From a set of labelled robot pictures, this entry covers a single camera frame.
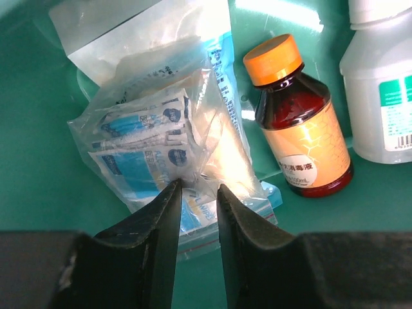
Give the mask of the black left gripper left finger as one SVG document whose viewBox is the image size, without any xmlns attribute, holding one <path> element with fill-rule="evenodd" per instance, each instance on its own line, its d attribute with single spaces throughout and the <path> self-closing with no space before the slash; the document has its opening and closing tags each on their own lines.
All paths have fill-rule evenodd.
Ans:
<svg viewBox="0 0 412 309">
<path fill-rule="evenodd" d="M 89 236 L 74 231 L 1 233 L 2 308 L 170 308 L 182 181 Z"/>
</svg>

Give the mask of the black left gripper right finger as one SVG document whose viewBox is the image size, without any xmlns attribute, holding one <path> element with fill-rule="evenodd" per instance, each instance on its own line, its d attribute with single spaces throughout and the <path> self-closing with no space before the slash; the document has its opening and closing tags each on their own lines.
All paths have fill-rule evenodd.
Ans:
<svg viewBox="0 0 412 309">
<path fill-rule="evenodd" d="M 410 232 L 292 235 L 221 185 L 221 259 L 229 308 L 410 308 Z"/>
</svg>

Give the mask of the blue bandage packets bag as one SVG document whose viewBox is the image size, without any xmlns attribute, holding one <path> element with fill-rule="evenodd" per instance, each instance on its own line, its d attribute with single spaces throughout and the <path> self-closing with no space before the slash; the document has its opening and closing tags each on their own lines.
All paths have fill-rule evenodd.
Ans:
<svg viewBox="0 0 412 309">
<path fill-rule="evenodd" d="M 172 181 L 183 186 L 178 257 L 188 259 L 219 246 L 217 191 L 226 185 L 248 208 L 276 222 L 232 124 L 213 72 L 200 69 L 166 87 L 115 104 L 103 89 L 69 123 L 83 161 L 131 212 Z"/>
</svg>

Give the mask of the amber medicine bottle orange cap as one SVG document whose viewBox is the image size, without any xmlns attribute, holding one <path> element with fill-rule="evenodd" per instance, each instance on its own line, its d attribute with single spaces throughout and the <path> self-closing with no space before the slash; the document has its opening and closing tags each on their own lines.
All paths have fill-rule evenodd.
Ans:
<svg viewBox="0 0 412 309">
<path fill-rule="evenodd" d="M 327 85 L 303 72 L 292 35 L 273 37 L 243 63 L 260 92 L 255 118 L 288 186 L 320 198 L 344 189 L 354 168 Z"/>
</svg>

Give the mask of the cotton balls clear bag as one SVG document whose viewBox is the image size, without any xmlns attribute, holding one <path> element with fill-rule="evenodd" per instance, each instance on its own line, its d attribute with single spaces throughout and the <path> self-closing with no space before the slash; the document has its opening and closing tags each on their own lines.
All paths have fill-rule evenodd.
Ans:
<svg viewBox="0 0 412 309">
<path fill-rule="evenodd" d="M 231 31 L 226 1 L 62 1 L 49 15 L 69 60 L 98 86 L 136 77 L 128 94 L 175 78 L 207 53 L 205 41 Z M 238 196 L 259 189 L 230 116 L 203 175 Z"/>
</svg>

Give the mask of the blue cotton swab bag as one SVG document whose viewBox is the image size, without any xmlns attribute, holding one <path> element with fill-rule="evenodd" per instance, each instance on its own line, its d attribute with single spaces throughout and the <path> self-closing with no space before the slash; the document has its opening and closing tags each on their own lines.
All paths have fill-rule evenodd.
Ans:
<svg viewBox="0 0 412 309">
<path fill-rule="evenodd" d="M 230 30 L 219 30 L 214 37 L 205 41 L 207 53 L 215 72 L 218 87 L 236 128 L 248 159 L 252 161 L 250 146 L 241 119 L 241 102 L 234 74 L 234 45 Z"/>
</svg>

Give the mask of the white bottle green label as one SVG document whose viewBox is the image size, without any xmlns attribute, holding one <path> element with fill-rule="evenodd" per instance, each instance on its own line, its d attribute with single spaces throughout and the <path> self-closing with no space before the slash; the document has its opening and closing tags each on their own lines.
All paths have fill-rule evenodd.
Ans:
<svg viewBox="0 0 412 309">
<path fill-rule="evenodd" d="M 353 148 L 380 164 L 411 161 L 411 1 L 349 1 L 355 35 L 339 64 Z"/>
</svg>

